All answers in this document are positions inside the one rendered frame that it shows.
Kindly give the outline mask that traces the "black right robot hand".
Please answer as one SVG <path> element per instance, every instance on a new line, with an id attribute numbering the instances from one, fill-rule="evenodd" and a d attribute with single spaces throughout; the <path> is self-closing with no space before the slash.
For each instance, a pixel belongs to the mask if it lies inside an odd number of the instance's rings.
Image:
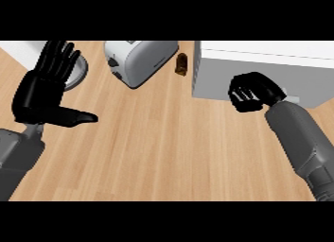
<path id="1" fill-rule="evenodd" d="M 260 111 L 263 105 L 272 106 L 287 97 L 275 82 L 259 72 L 232 77 L 228 95 L 238 112 Z"/>

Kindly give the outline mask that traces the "silver toaster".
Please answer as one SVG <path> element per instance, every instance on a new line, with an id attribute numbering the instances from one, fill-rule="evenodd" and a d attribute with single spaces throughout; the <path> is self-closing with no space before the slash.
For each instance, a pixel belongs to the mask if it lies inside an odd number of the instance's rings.
<path id="1" fill-rule="evenodd" d="M 107 41 L 104 52 L 113 75 L 130 89 L 148 81 L 178 52 L 176 41 Z"/>

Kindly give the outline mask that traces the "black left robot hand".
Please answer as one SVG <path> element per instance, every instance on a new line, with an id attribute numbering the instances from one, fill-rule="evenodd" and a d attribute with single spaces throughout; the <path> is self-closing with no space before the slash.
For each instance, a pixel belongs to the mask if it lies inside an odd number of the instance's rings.
<path id="1" fill-rule="evenodd" d="M 73 128 L 98 121 L 93 113 L 61 106 L 65 82 L 80 55 L 74 43 L 46 42 L 36 67 L 27 72 L 14 94 L 12 112 L 18 123 Z"/>

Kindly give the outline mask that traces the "brown cup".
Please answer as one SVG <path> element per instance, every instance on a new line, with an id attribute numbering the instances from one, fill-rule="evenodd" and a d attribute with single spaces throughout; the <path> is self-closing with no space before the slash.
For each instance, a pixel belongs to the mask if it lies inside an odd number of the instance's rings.
<path id="1" fill-rule="evenodd" d="M 181 76 L 185 76 L 188 73 L 188 56 L 185 53 L 178 55 L 175 73 Z"/>

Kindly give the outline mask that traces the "white block appliance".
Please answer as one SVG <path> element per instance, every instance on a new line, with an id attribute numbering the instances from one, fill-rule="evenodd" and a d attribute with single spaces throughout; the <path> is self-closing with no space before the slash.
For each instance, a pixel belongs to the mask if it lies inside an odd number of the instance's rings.
<path id="1" fill-rule="evenodd" d="M 45 44 L 46 41 L 0 41 L 0 48 L 25 69 L 33 70 Z"/>

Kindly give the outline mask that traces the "open white grey drawer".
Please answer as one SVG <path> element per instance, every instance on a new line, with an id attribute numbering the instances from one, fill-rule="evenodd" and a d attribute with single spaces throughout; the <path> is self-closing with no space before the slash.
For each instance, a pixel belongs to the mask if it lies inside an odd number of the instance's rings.
<path id="1" fill-rule="evenodd" d="M 234 76 L 259 72 L 288 100 L 315 108 L 334 97 L 334 41 L 197 41 L 192 95 L 225 100 Z"/>

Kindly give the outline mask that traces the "round grey plate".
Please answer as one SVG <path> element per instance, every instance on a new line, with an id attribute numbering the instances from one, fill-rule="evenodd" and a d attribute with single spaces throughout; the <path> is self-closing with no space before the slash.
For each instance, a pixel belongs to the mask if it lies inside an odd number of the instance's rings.
<path id="1" fill-rule="evenodd" d="M 89 71 L 87 60 L 84 59 L 83 56 L 80 56 L 76 61 L 76 64 L 74 64 L 74 68 L 73 68 L 70 77 L 65 82 L 64 89 L 67 91 L 70 91 L 82 83 L 82 81 L 84 80 L 84 77 L 87 75 L 87 71 Z"/>

